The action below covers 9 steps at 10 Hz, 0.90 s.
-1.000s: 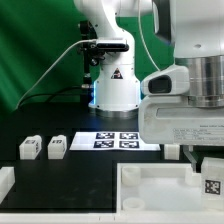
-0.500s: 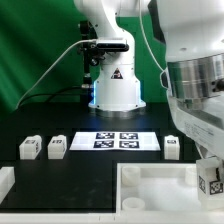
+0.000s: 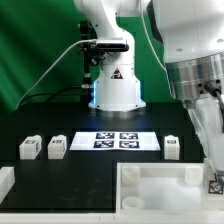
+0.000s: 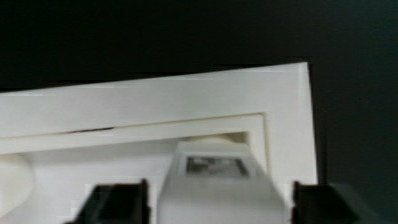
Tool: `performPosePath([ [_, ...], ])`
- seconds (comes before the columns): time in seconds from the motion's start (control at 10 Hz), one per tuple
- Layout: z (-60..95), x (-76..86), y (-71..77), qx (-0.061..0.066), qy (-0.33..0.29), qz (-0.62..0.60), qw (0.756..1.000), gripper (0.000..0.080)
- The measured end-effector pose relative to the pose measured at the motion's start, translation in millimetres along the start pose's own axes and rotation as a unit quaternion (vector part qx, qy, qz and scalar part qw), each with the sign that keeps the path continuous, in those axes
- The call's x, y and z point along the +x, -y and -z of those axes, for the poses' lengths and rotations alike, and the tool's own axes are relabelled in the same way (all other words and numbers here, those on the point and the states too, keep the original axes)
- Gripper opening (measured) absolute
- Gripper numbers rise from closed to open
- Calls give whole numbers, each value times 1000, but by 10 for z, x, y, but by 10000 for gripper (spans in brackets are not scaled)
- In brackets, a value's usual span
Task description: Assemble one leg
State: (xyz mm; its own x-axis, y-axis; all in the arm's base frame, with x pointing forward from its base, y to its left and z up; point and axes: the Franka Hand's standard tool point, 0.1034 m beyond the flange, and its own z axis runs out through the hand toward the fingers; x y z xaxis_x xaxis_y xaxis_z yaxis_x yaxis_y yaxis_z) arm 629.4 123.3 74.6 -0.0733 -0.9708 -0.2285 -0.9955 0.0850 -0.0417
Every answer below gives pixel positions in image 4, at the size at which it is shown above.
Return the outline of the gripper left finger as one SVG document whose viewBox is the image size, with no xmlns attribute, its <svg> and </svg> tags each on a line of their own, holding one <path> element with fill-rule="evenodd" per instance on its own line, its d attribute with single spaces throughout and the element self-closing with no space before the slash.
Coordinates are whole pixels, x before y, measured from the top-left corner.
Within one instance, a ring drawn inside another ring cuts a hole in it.
<svg viewBox="0 0 398 224">
<path fill-rule="evenodd" d="M 66 224 L 150 224 L 150 184 L 98 185 Z"/>
</svg>

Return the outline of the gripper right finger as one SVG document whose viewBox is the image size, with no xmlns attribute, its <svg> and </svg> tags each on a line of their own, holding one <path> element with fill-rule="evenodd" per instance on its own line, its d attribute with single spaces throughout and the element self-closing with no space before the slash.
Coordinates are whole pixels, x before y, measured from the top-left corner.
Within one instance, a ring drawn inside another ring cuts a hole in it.
<svg viewBox="0 0 398 224">
<path fill-rule="evenodd" d="M 349 185 L 295 182 L 292 224 L 380 224 L 380 217 Z"/>
</svg>

